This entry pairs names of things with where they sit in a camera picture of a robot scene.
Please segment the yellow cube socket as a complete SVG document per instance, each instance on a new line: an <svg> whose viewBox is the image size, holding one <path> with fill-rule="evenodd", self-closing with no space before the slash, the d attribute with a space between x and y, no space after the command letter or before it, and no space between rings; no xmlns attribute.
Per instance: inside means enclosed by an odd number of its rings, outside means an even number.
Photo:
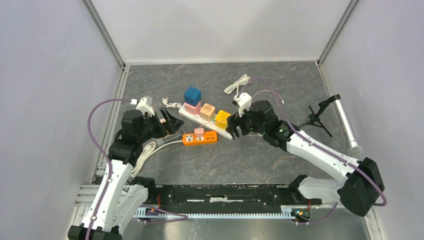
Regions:
<svg viewBox="0 0 424 240"><path fill-rule="evenodd" d="M231 117L232 115L224 110L220 110L215 118L214 118L214 125L217 128L226 130L226 128L228 127L228 118Z"/></svg>

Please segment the long white power strip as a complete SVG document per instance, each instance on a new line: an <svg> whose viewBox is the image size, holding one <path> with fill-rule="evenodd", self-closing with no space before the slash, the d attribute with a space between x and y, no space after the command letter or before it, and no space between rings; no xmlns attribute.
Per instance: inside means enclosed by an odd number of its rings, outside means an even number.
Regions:
<svg viewBox="0 0 424 240"><path fill-rule="evenodd" d="M187 118L188 120L198 124L201 128L207 128L211 131L216 131L218 135L228 139L232 140L233 137L230 133L228 133L225 129L217 127L214 123L207 123L206 120L202 119L199 114L191 114L186 111L185 106L183 105L179 110L178 113L182 116Z"/></svg>

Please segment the pink charger plug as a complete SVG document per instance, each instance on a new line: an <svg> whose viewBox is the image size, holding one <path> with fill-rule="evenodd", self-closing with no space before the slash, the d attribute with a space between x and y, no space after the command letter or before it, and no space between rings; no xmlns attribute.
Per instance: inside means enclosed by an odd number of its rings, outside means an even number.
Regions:
<svg viewBox="0 0 424 240"><path fill-rule="evenodd" d="M202 127L197 127L194 129L194 135L196 138L203 138L204 137L204 129Z"/></svg>

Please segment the tan wooden cube socket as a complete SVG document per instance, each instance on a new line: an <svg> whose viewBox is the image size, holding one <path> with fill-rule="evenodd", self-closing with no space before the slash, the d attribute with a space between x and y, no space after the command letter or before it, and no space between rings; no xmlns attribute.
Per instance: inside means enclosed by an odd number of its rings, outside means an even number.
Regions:
<svg viewBox="0 0 424 240"><path fill-rule="evenodd" d="M215 117L215 111L216 108L213 105L205 103L200 109L200 117L207 122L211 122Z"/></svg>

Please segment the pink cube socket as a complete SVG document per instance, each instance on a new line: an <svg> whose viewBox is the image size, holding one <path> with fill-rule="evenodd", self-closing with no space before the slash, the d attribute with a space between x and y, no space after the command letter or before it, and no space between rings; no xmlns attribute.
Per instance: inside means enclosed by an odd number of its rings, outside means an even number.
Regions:
<svg viewBox="0 0 424 240"><path fill-rule="evenodd" d="M184 106L185 111L187 113L191 114L191 115L199 115L200 114L200 110L202 108L202 104L201 104L200 101L195 106L193 106L193 105L191 105L191 104L189 104L187 102L185 102L183 106Z"/></svg>

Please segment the orange power strip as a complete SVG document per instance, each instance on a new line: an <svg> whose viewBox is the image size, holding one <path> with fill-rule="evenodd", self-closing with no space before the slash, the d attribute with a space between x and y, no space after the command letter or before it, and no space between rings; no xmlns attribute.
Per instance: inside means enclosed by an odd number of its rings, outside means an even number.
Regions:
<svg viewBox="0 0 424 240"><path fill-rule="evenodd" d="M218 142L216 131L206 131L202 136L196 136L194 133L186 133L182 136L182 143L185 147L215 144Z"/></svg>

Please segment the blue cube socket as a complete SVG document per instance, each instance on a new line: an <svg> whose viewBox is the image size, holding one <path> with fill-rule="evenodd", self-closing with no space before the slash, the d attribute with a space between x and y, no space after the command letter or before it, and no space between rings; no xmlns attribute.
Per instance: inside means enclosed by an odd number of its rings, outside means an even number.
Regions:
<svg viewBox="0 0 424 240"><path fill-rule="evenodd" d="M184 93L183 97L186 104L195 107L201 101L202 94L198 88L190 86Z"/></svg>

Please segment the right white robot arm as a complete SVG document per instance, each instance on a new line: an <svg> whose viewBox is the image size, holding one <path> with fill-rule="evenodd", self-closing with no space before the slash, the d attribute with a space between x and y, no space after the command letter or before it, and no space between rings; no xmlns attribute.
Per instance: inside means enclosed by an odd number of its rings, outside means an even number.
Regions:
<svg viewBox="0 0 424 240"><path fill-rule="evenodd" d="M267 100L234 99L232 103L238 110L228 117L226 131L233 138L258 133L271 146L309 161L332 177L300 175L288 191L293 203L302 204L307 199L341 203L360 217L372 207L387 204L383 179L374 160L358 160L320 143L299 127L280 120Z"/></svg>

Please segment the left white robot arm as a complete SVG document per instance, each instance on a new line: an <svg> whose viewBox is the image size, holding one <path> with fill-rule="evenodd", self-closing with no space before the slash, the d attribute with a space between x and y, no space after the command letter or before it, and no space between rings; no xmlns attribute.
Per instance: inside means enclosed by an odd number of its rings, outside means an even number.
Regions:
<svg viewBox="0 0 424 240"><path fill-rule="evenodd" d="M137 209L151 204L157 198L154 179L136 176L130 183L123 200L122 191L137 160L143 144L174 134L183 124L161 107L164 122L153 113L131 109L123 114L121 129L116 133L106 155L107 167L97 194L82 222L70 226L70 240L121 240L126 226Z"/></svg>

